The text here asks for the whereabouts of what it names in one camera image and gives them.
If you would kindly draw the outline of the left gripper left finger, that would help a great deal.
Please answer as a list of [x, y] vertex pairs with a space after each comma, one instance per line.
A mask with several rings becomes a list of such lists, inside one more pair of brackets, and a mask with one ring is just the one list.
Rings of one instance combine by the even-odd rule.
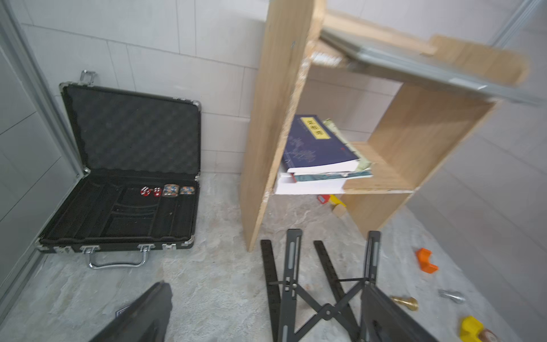
[[157, 282], [91, 341], [165, 341], [172, 311], [172, 289]]

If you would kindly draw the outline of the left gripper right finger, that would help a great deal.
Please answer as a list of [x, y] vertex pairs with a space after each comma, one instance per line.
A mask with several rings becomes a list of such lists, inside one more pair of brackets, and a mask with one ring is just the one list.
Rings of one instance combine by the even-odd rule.
[[361, 335], [368, 341], [437, 341], [377, 286], [361, 292]]

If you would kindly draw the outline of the silver laptop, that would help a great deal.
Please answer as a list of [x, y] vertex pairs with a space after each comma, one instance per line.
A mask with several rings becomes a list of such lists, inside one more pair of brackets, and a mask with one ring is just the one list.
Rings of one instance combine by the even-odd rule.
[[325, 28], [321, 38], [350, 58], [348, 69], [362, 74], [377, 72], [395, 81], [433, 83], [458, 88], [491, 99], [542, 106], [546, 100], [511, 85], [501, 85], [473, 76], [434, 58], [403, 48]]

